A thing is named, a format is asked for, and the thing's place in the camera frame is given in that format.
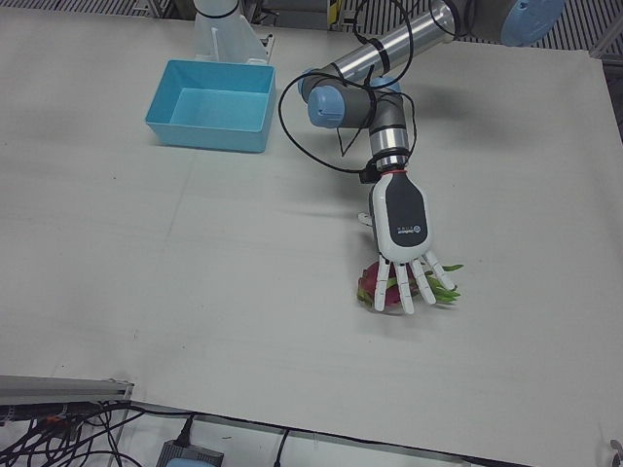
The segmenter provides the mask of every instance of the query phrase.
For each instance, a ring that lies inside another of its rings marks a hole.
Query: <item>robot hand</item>
[[[426,280],[421,260],[430,266],[446,289],[456,288],[430,249],[432,238],[427,222],[426,196],[407,177],[406,170],[392,170],[383,174],[370,192],[370,214],[380,253],[374,294],[376,311],[385,308],[385,290],[391,263],[396,269],[400,303],[407,314],[414,313],[407,265],[429,305],[435,304],[436,300]]]

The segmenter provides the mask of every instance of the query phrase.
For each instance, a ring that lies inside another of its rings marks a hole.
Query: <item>plastic container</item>
[[[261,153],[275,96],[269,65],[171,60],[145,122],[164,144]]]

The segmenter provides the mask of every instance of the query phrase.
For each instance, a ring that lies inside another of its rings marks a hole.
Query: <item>power adapter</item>
[[[172,459],[199,460],[207,462],[214,467],[221,467],[224,457],[222,452],[193,445],[184,448],[176,445],[175,441],[176,440],[170,440],[163,444],[163,450],[160,452],[156,467],[166,467],[168,462]]]

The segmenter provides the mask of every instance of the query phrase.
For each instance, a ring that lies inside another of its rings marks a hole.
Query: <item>table surface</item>
[[[275,30],[277,91],[355,47]],[[113,377],[134,398],[530,465],[623,438],[623,148],[600,63],[451,44],[403,80],[411,176],[462,296],[355,299],[369,187],[306,159],[165,147],[144,124],[193,24],[0,9],[0,374]],[[295,95],[286,120],[342,161]]]

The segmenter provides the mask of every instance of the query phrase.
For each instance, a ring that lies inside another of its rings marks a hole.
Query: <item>dragon fruit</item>
[[[445,271],[452,271],[462,268],[463,265],[444,266]],[[367,306],[374,305],[374,292],[377,287],[377,274],[379,272],[379,262],[370,265],[367,269],[363,270],[361,277],[359,277],[357,288],[357,299]],[[411,295],[415,297],[420,293],[418,289],[418,283],[411,272],[411,269],[407,268],[407,274],[409,275],[409,288],[411,289]],[[453,304],[460,293],[455,290],[446,290],[436,277],[432,275],[431,270],[425,272],[426,280],[432,293],[435,295],[437,302],[440,304]],[[387,290],[385,292],[385,307],[400,304],[400,292],[398,290],[398,282],[396,280],[396,271],[394,266],[389,268],[389,278],[387,280]]]

